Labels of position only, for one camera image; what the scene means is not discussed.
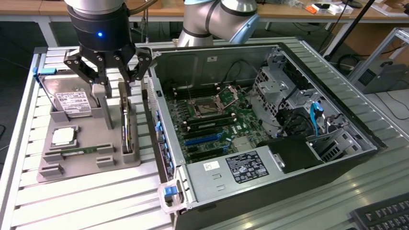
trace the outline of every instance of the aluminum extrusion table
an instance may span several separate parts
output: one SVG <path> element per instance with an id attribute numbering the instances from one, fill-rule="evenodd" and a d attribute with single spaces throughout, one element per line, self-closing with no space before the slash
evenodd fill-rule
<path id="1" fill-rule="evenodd" d="M 293 37 L 249 41 L 265 42 L 286 43 L 389 149 L 333 183 L 205 230 L 345 230 L 354 226 L 349 215 L 353 209 L 409 191 L 409 137 L 363 95 L 351 90 L 350 83 L 303 41 Z M 174 44 L 149 46 L 173 47 Z M 30 69 L 36 66 L 65 69 L 62 53 L 69 48 L 49 48 L 46 54 L 34 54 Z M 114 86 L 118 71 L 110 70 L 108 77 Z M 137 83 L 132 88 L 132 101 L 138 104 L 140 167 L 38 184 L 36 174 L 50 105 L 29 75 L 0 180 L 1 230 L 172 229 L 170 217 L 160 210 L 156 194 L 160 181 L 140 89 Z M 118 103 L 117 100 L 109 99 L 109 103 Z"/>

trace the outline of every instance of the power supply label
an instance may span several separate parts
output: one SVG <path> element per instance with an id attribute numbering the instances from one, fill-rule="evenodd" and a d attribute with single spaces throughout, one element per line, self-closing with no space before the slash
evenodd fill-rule
<path id="1" fill-rule="evenodd" d="M 66 114 L 90 112 L 85 92 L 58 92 L 56 96 Z"/>
<path id="2" fill-rule="evenodd" d="M 225 159 L 238 184 L 268 175 L 268 169 L 256 151 Z"/>

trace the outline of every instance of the hard drive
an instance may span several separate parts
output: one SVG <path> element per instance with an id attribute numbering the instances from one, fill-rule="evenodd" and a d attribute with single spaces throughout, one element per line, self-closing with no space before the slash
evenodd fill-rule
<path id="1" fill-rule="evenodd" d="M 92 94 L 92 85 L 77 75 L 40 76 L 38 80 L 54 111 L 64 111 L 68 117 L 90 116 L 98 107 Z"/>

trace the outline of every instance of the keyboard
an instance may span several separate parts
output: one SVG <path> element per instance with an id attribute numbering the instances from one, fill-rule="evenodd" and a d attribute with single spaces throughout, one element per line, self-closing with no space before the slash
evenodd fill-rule
<path id="1" fill-rule="evenodd" d="M 351 211 L 359 230 L 409 230 L 409 193 Z"/>

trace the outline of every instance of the motherboard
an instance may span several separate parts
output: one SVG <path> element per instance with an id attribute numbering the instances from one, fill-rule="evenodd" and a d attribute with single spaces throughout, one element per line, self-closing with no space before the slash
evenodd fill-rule
<path id="1" fill-rule="evenodd" d="M 236 85 L 178 90 L 165 95 L 180 147 L 188 163 L 250 150 L 270 137 Z"/>

